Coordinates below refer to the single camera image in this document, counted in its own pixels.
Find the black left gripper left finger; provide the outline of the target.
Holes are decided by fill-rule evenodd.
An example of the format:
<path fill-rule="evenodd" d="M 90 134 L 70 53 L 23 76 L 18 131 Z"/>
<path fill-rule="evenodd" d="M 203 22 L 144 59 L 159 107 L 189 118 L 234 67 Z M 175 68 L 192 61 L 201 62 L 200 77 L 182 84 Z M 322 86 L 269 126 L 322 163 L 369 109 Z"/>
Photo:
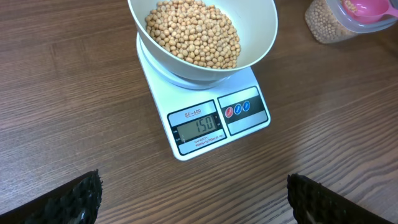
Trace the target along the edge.
<path fill-rule="evenodd" d="M 1 215 L 1 223 L 94 224 L 102 201 L 103 181 L 89 171 Z"/>

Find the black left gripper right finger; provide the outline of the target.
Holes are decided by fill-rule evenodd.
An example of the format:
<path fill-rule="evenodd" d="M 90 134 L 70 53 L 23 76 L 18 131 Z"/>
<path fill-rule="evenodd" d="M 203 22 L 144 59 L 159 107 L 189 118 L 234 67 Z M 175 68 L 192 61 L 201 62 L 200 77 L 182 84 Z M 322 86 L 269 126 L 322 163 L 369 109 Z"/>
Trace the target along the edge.
<path fill-rule="evenodd" d="M 298 224 L 392 224 L 304 175 L 288 175 L 287 190 Z"/>

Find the pink plastic measuring scoop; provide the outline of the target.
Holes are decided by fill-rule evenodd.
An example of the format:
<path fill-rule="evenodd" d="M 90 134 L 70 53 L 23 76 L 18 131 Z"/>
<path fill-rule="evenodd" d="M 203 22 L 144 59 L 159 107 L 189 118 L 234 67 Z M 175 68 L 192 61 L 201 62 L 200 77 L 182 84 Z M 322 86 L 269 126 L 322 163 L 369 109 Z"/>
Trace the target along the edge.
<path fill-rule="evenodd" d="M 384 16 L 397 18 L 390 0 L 343 0 L 342 5 L 349 16 L 363 24 L 378 22 Z"/>

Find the white digital kitchen scale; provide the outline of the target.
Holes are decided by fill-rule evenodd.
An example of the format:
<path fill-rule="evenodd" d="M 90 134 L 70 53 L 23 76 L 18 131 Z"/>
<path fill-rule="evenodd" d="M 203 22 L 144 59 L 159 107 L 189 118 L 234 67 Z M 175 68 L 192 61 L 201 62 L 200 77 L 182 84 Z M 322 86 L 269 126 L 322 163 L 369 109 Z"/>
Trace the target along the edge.
<path fill-rule="evenodd" d="M 271 115 L 251 68 L 215 82 L 194 82 L 157 62 L 140 37 L 136 47 L 176 159 L 192 159 L 270 125 Z"/>

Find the white bowl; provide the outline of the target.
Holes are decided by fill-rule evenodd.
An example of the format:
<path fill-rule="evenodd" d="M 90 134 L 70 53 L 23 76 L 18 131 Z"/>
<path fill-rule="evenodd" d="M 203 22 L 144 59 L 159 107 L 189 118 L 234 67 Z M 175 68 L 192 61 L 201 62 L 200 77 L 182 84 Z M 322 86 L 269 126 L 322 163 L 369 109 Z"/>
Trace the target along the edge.
<path fill-rule="evenodd" d="M 162 48 L 147 32 L 145 18 L 155 9 L 156 0 L 130 0 L 131 14 L 144 45 L 155 61 L 168 71 L 187 79 L 215 81 L 254 65 L 272 48 L 277 36 L 278 16 L 273 0 L 208 0 L 225 13 L 237 29 L 241 51 L 237 56 L 237 67 L 213 69 L 200 67 L 177 58 Z"/>

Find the soybeans in white bowl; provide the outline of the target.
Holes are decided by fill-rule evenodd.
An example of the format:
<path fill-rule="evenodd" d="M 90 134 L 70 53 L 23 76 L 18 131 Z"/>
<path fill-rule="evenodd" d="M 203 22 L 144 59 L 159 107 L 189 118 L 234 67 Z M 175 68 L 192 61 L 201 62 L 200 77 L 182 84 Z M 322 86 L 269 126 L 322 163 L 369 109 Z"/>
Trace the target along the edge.
<path fill-rule="evenodd" d="M 159 1 L 145 21 L 152 39 L 179 59 L 206 68 L 236 68 L 239 35 L 231 19 L 214 5 Z"/>

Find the yellow soybeans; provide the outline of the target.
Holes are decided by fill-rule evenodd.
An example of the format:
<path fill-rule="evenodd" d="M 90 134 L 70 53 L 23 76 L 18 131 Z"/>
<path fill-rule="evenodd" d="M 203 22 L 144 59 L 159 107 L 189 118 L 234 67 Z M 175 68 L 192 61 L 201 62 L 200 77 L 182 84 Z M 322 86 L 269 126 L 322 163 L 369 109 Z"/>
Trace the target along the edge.
<path fill-rule="evenodd" d="M 313 0 L 305 12 L 305 21 L 314 38 L 322 44 L 333 44 L 358 35 L 337 20 L 326 0 Z"/>

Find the clear plastic container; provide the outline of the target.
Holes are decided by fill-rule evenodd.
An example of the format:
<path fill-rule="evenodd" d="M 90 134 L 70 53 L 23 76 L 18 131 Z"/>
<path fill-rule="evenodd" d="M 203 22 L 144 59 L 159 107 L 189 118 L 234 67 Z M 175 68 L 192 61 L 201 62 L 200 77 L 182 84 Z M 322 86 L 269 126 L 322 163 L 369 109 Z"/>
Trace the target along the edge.
<path fill-rule="evenodd" d="M 382 19 L 381 21 L 375 23 L 363 24 L 354 20 L 351 16 L 348 15 L 342 5 L 343 1 L 326 0 L 326 2 L 337 20 L 347 29 L 357 33 L 358 35 L 378 32 L 380 30 L 387 29 L 397 23 L 397 18 L 386 17 L 385 19 Z"/>

